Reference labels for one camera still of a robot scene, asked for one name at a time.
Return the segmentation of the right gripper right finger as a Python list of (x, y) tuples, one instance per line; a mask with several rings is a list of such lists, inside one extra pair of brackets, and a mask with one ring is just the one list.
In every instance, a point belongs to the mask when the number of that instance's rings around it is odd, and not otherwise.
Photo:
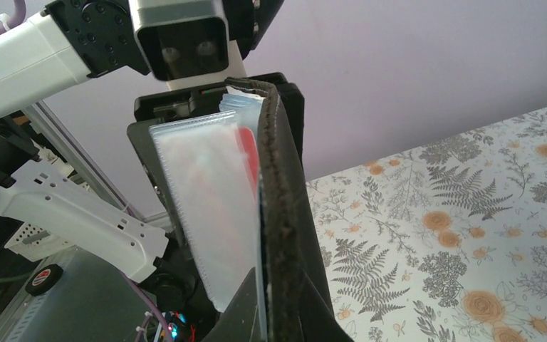
[(305, 271), (301, 270), (298, 297), (298, 318), (301, 335), (306, 342), (351, 342), (352, 338), (334, 319), (332, 311)]

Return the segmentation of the black leather card holder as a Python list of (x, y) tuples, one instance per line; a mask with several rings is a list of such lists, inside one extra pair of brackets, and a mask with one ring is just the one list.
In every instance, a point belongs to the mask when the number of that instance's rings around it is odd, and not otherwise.
[[(202, 341), (251, 269), (260, 341), (303, 341), (299, 279), (305, 271), (333, 312), (323, 258), (286, 109), (275, 85), (224, 81), (219, 112), (152, 126), (170, 194), (197, 270), (198, 301), (176, 301), (177, 341)], [(259, 154), (251, 188), (237, 128)]]

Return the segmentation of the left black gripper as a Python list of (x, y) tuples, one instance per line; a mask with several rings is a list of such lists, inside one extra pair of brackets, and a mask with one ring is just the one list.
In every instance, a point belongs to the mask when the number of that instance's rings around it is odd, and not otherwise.
[[(302, 92), (295, 83), (287, 81), (285, 75), (280, 72), (251, 76), (250, 79), (276, 86), (286, 109), (297, 153), (301, 157), (305, 123), (305, 98)], [(175, 238), (181, 246), (185, 246), (187, 240), (181, 228), (150, 128), (170, 121), (217, 113), (225, 93), (227, 93), (225, 84), (218, 82), (139, 97), (134, 104), (135, 122), (127, 127), (127, 137), (137, 158), (145, 168), (145, 173), (155, 188), (158, 199), (166, 209)]]

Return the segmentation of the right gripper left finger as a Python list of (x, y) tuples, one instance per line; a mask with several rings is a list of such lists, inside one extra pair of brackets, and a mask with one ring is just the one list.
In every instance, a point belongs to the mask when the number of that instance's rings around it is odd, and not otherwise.
[(260, 341), (256, 276), (251, 269), (203, 342)]

